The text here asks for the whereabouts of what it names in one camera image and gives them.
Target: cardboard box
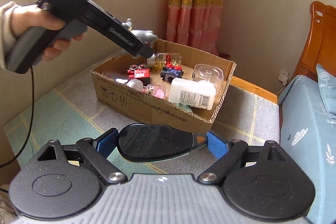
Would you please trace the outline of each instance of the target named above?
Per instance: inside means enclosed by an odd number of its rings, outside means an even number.
[[[197,64],[207,64],[222,69],[224,81],[211,110],[192,108],[194,113],[190,113],[168,101],[138,92],[114,81],[113,78],[116,77],[126,79],[126,71],[130,65],[146,63],[144,58],[133,59],[130,55],[116,56],[91,70],[97,98],[110,105],[117,112],[138,122],[166,124],[188,132],[206,133],[211,129],[222,106],[236,64],[210,53],[161,39],[156,42],[154,47],[156,52],[181,54],[183,78],[185,79],[191,80],[191,75]],[[151,71],[151,83],[166,85],[168,89],[170,88],[170,84],[160,78],[160,72],[154,73]]]

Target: wooden headboard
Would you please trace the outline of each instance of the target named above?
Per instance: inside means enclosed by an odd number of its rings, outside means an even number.
[[[306,75],[317,81],[318,63],[336,76],[336,8],[314,1],[310,14],[310,31],[292,79],[296,75]]]

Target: product label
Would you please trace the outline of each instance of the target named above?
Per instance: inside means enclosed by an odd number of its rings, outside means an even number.
[[[141,78],[141,77],[145,77],[145,74],[144,73],[137,73],[135,75],[135,78]]]
[[[181,90],[179,103],[198,108],[208,108],[209,99],[209,96],[203,94]]]

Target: barcode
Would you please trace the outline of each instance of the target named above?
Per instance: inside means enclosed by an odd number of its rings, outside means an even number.
[[[202,107],[208,107],[209,99],[210,99],[209,96],[203,96],[201,106]]]

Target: white plastic bottle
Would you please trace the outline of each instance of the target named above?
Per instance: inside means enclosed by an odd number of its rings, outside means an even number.
[[[199,82],[175,78],[171,82],[169,102],[211,110],[215,101],[216,88],[209,81],[210,76],[211,72],[205,80]]]

